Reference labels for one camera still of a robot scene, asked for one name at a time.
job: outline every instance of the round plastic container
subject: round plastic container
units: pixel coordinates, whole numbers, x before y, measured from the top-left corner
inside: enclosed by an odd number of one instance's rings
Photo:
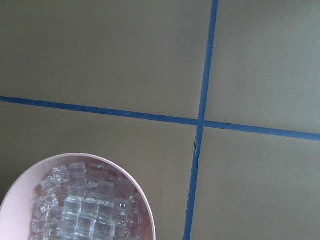
[[[79,162],[86,164],[103,162],[111,165],[133,183],[147,208],[142,224],[142,240],[156,240],[154,217],[146,195],[136,180],[115,163],[85,153],[67,153],[49,157],[30,167],[15,181],[0,207],[0,240],[28,240],[35,204],[41,195],[39,183],[50,175],[53,168]]]

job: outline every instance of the vertical blue line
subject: vertical blue line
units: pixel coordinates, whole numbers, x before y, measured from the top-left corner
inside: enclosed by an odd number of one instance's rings
[[[187,209],[186,209],[184,237],[183,237],[184,240],[190,240],[190,237],[191,237],[192,221],[193,221],[195,198],[196,198],[196,188],[197,188],[197,180],[198,180],[199,156],[201,151],[202,136],[203,136],[204,124],[205,124],[207,95],[208,95],[208,87],[209,87],[209,79],[210,79],[212,53],[214,48],[217,11],[218,11],[218,0],[212,0],[208,41],[206,46],[205,62],[204,62],[204,70],[203,70],[199,113],[198,113],[198,120],[197,120],[197,126],[196,126],[196,134],[195,134],[195,151],[193,152],[189,196],[188,196],[188,203],[187,203]]]

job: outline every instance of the pink bowl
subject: pink bowl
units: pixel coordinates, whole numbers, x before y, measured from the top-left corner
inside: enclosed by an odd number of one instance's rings
[[[0,207],[0,240],[28,240],[33,211],[41,192],[39,183],[50,174],[54,167],[78,162],[104,162],[125,175],[141,194],[147,208],[142,225],[142,239],[156,240],[154,217],[146,195],[136,180],[115,163],[85,153],[67,153],[49,157],[30,167],[15,181]]]

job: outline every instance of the bowl rim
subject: bowl rim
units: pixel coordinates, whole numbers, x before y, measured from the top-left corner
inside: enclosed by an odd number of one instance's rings
[[[29,167],[26,171],[24,171],[23,174],[21,174],[14,181],[14,183],[9,188],[8,192],[6,193],[6,195],[3,198],[3,201],[1,203],[0,215],[1,215],[1,212],[2,212],[2,209],[3,209],[3,205],[6,202],[6,199],[10,195],[10,193],[13,190],[13,188],[15,187],[15,185],[19,182],[19,180],[21,178],[23,178],[24,175],[26,175],[28,172],[32,171],[33,169],[37,168],[38,166],[40,166],[40,165],[42,165],[42,164],[44,164],[46,162],[49,162],[49,161],[57,159],[57,158],[65,158],[65,157],[86,157],[86,158],[92,158],[92,159],[95,159],[95,160],[99,160],[99,161],[102,161],[104,163],[107,163],[107,164],[113,166],[118,171],[120,171],[122,174],[124,174],[133,183],[133,185],[136,187],[136,189],[142,195],[142,198],[143,198],[143,200],[144,200],[144,202],[146,204],[146,208],[147,208],[148,214],[150,216],[151,228],[152,228],[152,237],[153,237],[153,240],[156,240],[156,226],[155,226],[154,216],[152,214],[151,207],[150,207],[150,204],[148,202],[148,199],[147,199],[144,191],[142,190],[141,186],[138,184],[138,182],[126,170],[124,170],[122,167],[120,167],[119,165],[115,164],[114,162],[112,162],[112,161],[110,161],[110,160],[108,160],[106,158],[103,158],[103,157],[100,157],[100,156],[97,156],[97,155],[93,155],[93,154],[89,154],[89,153],[73,152],[73,153],[58,154],[58,155],[55,155],[55,156],[48,157],[48,158],[46,158],[44,160],[41,160],[40,162],[37,162],[36,164],[34,164],[31,167]]]

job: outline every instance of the blue tape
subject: blue tape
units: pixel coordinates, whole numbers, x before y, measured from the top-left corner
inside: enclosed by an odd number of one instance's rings
[[[212,0],[198,121],[197,121],[196,134],[195,134],[195,151],[193,152],[189,196],[188,196],[188,202],[187,202],[187,208],[186,208],[184,240],[190,240],[190,237],[191,237],[191,229],[192,229],[195,198],[196,198],[196,188],[197,188],[197,180],[198,180],[199,156],[201,152],[202,136],[203,136],[204,124],[205,124],[205,114],[206,114],[208,87],[209,87],[210,70],[211,70],[211,62],[212,62],[212,53],[214,48],[217,11],[218,11],[218,0]]]
[[[214,129],[233,130],[233,131],[241,131],[241,132],[247,132],[247,133],[281,136],[286,138],[320,141],[320,134],[300,132],[300,131],[289,131],[289,130],[281,130],[281,129],[274,129],[274,128],[266,128],[266,127],[216,122],[216,121],[205,121],[204,126],[207,128],[214,128]]]
[[[174,123],[174,124],[185,124],[185,125],[192,125],[192,126],[197,125],[196,119],[176,117],[176,116],[165,116],[165,115],[141,113],[141,112],[134,112],[134,111],[123,111],[123,110],[74,105],[74,104],[66,104],[66,103],[51,102],[51,101],[31,100],[31,99],[17,98],[17,97],[0,96],[0,101],[6,102],[6,103],[12,103],[12,104],[30,105],[30,106],[45,107],[45,108],[51,108],[51,109],[63,109],[63,110],[70,110],[70,111],[77,111],[77,112],[103,114],[103,115],[119,116],[119,117],[133,118],[133,119],[144,119],[144,120],[152,120],[152,121]]]

